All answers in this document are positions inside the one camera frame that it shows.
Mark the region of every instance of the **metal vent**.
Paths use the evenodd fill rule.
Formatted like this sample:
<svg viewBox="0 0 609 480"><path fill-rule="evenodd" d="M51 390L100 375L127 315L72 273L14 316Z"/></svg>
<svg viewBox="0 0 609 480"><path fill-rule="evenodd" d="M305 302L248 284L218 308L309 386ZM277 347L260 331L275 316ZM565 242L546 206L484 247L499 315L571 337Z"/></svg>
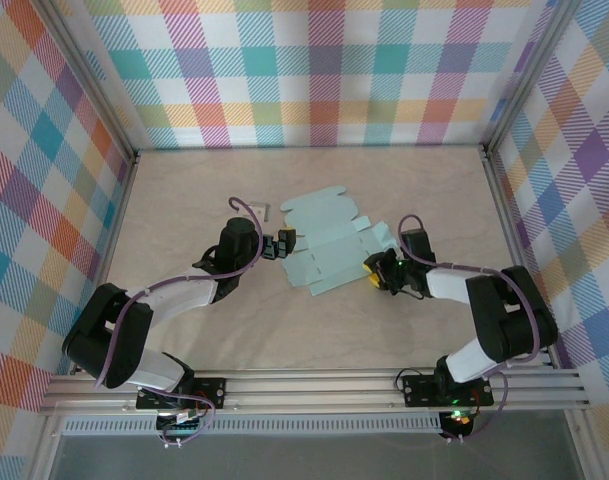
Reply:
<svg viewBox="0 0 609 480"><path fill-rule="evenodd" d="M80 415L66 419L64 435L143 435L154 434L156 416Z"/></svg>
<svg viewBox="0 0 609 480"><path fill-rule="evenodd" d="M434 433L437 414L235 415L216 418L210 434Z"/></svg>

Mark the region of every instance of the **plaid wallpaper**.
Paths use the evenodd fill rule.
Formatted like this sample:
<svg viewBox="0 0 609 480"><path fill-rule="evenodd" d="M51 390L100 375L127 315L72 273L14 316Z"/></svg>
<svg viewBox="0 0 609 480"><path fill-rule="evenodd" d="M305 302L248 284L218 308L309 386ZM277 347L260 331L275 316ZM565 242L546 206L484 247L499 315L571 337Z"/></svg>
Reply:
<svg viewBox="0 0 609 480"><path fill-rule="evenodd" d="M126 165L29 0L0 2L0 479L65 368Z"/></svg>
<svg viewBox="0 0 609 480"><path fill-rule="evenodd" d="M500 154L529 266L609 452L609 0L583 2Z"/></svg>
<svg viewBox="0 0 609 480"><path fill-rule="evenodd" d="M58 3L134 143L210 148L478 143L556 1Z"/></svg>

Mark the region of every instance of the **colorful checkered backdrop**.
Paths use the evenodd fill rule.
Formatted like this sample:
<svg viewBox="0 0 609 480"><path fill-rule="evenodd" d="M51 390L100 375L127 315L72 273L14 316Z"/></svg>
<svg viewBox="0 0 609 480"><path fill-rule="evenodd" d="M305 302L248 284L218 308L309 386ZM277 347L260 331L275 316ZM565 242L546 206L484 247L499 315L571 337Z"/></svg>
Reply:
<svg viewBox="0 0 609 480"><path fill-rule="evenodd" d="M29 0L0 3L0 479L65 368L126 165Z"/></svg>
<svg viewBox="0 0 609 480"><path fill-rule="evenodd" d="M208 148L476 144L556 1L58 3L134 143Z"/></svg>
<svg viewBox="0 0 609 480"><path fill-rule="evenodd" d="M529 267L609 451L609 0L583 2L500 154Z"/></svg>

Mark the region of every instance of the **black mounting plate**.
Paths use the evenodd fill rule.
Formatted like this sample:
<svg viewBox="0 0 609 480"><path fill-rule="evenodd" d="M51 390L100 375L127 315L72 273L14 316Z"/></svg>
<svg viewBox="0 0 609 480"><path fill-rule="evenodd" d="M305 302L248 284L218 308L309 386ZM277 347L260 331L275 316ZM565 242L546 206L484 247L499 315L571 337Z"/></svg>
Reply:
<svg viewBox="0 0 609 480"><path fill-rule="evenodd" d="M440 395L433 375L405 375L402 377L404 404L407 407L480 407L493 405L493 392L488 381L481 378L462 384L462 388L449 392L448 397Z"/></svg>
<svg viewBox="0 0 609 480"><path fill-rule="evenodd" d="M193 391L191 395L205 397L215 405L216 409L224 406L224 398L226 398L226 379L225 378L195 378L193 379ZM199 405L199 408L204 408L205 405ZM137 401L135 402L136 410L174 410L174 408L160 400L159 397L147 392L145 389L140 390Z"/></svg>

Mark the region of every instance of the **marble-pattern surface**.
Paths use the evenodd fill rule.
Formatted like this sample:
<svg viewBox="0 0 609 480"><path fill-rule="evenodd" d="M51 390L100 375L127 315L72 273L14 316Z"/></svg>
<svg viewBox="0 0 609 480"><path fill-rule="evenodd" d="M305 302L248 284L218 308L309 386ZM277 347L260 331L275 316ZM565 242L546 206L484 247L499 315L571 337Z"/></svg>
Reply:
<svg viewBox="0 0 609 480"><path fill-rule="evenodd" d="M331 185L373 224L396 230L419 214L438 260L510 264L475 148L145 152L109 281L144 285L187 268L218 241L231 195L270 203L274 233L282 202ZM421 367L473 336L466 305L392 297L366 278L312 297L279 261L261 260L224 301L158 325L147 345L196 369Z"/></svg>

